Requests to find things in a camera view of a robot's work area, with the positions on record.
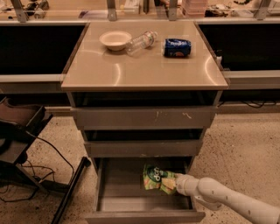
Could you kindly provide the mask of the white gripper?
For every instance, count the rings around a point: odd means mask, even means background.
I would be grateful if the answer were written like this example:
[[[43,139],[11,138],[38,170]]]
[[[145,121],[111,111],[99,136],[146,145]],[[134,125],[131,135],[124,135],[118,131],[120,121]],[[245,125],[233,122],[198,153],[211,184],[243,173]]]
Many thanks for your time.
[[[184,196],[198,196],[200,180],[187,174],[179,174],[176,178],[163,178],[161,188],[166,193],[178,193]]]

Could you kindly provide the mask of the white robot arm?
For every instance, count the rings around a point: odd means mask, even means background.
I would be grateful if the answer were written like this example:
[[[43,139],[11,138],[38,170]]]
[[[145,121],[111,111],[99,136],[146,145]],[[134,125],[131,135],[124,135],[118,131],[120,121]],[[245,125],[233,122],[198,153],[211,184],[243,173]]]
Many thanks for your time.
[[[194,197],[210,210],[219,210],[224,205],[252,224],[280,224],[279,207],[231,190],[213,178],[176,174],[174,178],[162,178],[162,183],[182,195]]]

